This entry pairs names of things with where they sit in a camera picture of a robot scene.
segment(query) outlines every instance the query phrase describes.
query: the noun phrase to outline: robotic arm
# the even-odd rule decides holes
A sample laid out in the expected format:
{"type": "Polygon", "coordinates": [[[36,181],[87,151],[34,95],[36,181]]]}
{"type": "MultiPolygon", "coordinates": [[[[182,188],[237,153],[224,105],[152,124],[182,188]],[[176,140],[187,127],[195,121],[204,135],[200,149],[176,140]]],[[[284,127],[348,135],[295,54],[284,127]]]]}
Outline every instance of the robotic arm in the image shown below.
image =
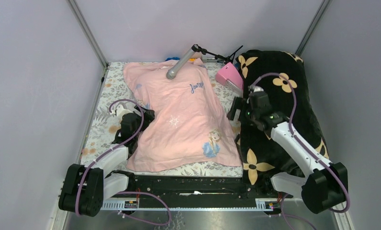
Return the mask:
{"type": "Polygon", "coordinates": [[[286,150],[305,175],[305,178],[301,178],[286,172],[278,173],[271,178],[274,189],[301,198],[309,210],[316,214],[344,202],[346,197],[342,189],[324,165],[337,175],[347,189],[345,166],[342,163],[333,164],[317,153],[289,124],[289,119],[283,113],[273,111],[268,95],[262,88],[255,86],[251,91],[248,100],[235,98],[229,118],[233,120],[236,109],[240,109],[241,123],[254,125],[270,136],[286,150]]]}
{"type": "Polygon", "coordinates": [[[173,66],[170,68],[167,72],[167,78],[172,80],[176,77],[177,73],[179,70],[185,65],[186,62],[196,53],[196,52],[201,52],[203,55],[210,54],[214,56],[214,59],[220,59],[223,60],[224,64],[227,64],[229,62],[233,62],[235,54],[237,53],[238,50],[240,50],[243,46],[240,46],[236,51],[234,51],[231,55],[224,57],[222,55],[214,54],[207,49],[203,49],[200,47],[198,44],[194,44],[187,52],[186,54],[173,66]]]}
{"type": "Polygon", "coordinates": [[[112,111],[112,115],[122,118],[121,129],[116,132],[114,141],[109,153],[100,160],[93,161],[95,168],[90,168],[92,161],[86,165],[72,164],[65,176],[64,185],[59,196],[58,206],[61,210],[75,212],[75,201],[79,197],[79,212],[82,215],[94,217],[101,209],[103,201],[114,196],[120,191],[125,191],[129,185],[129,180],[133,180],[133,174],[112,173],[116,166],[128,159],[128,157],[137,148],[137,136],[133,136],[138,129],[144,131],[154,120],[153,110],[141,108],[143,112],[143,125],[141,125],[141,116],[125,109],[123,106],[117,106],[112,111]],[[118,144],[128,140],[123,146],[118,144]],[[81,193],[78,193],[78,187],[83,174],[89,168],[88,174],[82,186],[81,193]]]}

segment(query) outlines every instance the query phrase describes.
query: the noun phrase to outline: blue object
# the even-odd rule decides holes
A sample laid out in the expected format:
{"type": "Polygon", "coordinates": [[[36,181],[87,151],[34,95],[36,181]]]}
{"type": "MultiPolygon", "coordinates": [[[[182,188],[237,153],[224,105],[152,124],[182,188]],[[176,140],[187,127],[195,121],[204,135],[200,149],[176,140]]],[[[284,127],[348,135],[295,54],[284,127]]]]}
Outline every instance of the blue object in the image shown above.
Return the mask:
{"type": "Polygon", "coordinates": [[[169,57],[167,58],[165,61],[169,61],[169,60],[179,60],[180,58],[179,57],[169,57]]]}
{"type": "Polygon", "coordinates": [[[212,148],[210,143],[206,142],[206,143],[204,143],[202,149],[203,149],[203,154],[206,157],[212,158],[212,157],[216,157],[217,156],[217,153],[220,151],[220,146],[217,143],[214,143],[214,146],[212,148]]]}
{"type": "Polygon", "coordinates": [[[239,64],[238,62],[236,62],[236,63],[234,64],[234,67],[235,67],[237,70],[240,70],[240,64],[239,64]]]}

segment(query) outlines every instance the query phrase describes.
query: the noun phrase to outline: black blanket with yellow flowers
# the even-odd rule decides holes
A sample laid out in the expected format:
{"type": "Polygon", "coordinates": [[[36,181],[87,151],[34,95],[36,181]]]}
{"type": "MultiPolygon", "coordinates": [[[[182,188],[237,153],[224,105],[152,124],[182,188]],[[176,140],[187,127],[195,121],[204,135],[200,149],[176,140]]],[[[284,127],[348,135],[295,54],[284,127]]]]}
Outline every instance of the black blanket with yellow flowers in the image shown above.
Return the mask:
{"type": "MultiPolygon", "coordinates": [[[[328,158],[322,131],[309,103],[303,60],[288,52],[260,50],[249,50],[236,60],[240,65],[240,74],[244,78],[244,98],[248,98],[248,87],[265,73],[282,73],[289,79],[297,98],[293,125],[313,148],[328,158]]],[[[293,108],[293,97],[287,81],[270,76],[263,78],[258,86],[268,94],[274,111],[283,112],[289,117],[293,108]]],[[[279,172],[304,177],[289,154],[254,126],[241,126],[239,145],[244,165],[243,182],[246,184],[255,184],[258,188],[269,192],[269,179],[279,172]]]]}

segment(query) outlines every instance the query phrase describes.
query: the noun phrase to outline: white plastic bracket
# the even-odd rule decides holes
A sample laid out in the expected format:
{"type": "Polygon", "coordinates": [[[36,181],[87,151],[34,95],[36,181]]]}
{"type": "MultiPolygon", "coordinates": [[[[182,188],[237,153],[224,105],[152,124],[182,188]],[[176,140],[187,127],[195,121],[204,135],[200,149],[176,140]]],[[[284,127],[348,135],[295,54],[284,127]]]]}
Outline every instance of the white plastic bracket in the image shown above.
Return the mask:
{"type": "MultiPolygon", "coordinates": [[[[293,127],[294,135],[308,147],[322,162],[326,165],[330,165],[331,161],[321,154],[319,154],[293,127]]],[[[292,159],[298,164],[305,177],[308,177],[314,172],[315,169],[322,170],[324,167],[312,157],[300,144],[295,140],[289,131],[288,122],[283,122],[273,128],[271,131],[271,138],[285,149],[285,151],[292,157],[292,159]]]]}
{"type": "Polygon", "coordinates": [[[112,109],[111,115],[114,115],[118,118],[121,118],[121,117],[123,117],[123,115],[128,114],[128,113],[132,113],[132,111],[126,109],[124,107],[124,105],[119,104],[116,106],[116,108],[112,109]]]}
{"type": "Polygon", "coordinates": [[[125,191],[128,186],[128,177],[113,173],[103,182],[103,200],[107,200],[118,192],[125,191]]]}
{"type": "MultiPolygon", "coordinates": [[[[124,162],[127,158],[128,148],[126,146],[121,146],[100,159],[93,168],[103,169],[103,177],[106,177],[118,164],[124,162]]],[[[89,161],[85,164],[85,167],[87,168],[91,163],[92,161],[89,161]]]]}
{"type": "Polygon", "coordinates": [[[271,177],[272,186],[278,192],[291,194],[295,198],[302,198],[302,186],[306,183],[306,178],[292,176],[286,172],[280,172],[271,177]]]}

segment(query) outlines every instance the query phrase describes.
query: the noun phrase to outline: metal floor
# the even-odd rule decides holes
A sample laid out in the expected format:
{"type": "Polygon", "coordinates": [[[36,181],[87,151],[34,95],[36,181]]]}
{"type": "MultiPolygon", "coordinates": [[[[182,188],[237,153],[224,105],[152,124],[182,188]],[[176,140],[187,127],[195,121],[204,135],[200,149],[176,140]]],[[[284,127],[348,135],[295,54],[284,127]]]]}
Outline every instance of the metal floor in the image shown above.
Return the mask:
{"type": "MultiPolygon", "coordinates": [[[[336,218],[330,211],[311,213],[302,201],[285,201],[285,213],[303,217],[318,230],[338,230],[336,218]]],[[[163,211],[137,211],[135,217],[163,223],[168,216],[163,211]]],[[[256,211],[175,211],[168,226],[152,226],[129,218],[116,211],[100,211],[95,217],[77,217],[69,213],[64,230],[289,230],[283,217],[269,218],[256,211]]],[[[301,220],[288,219],[296,230],[312,230],[301,220]]]]}

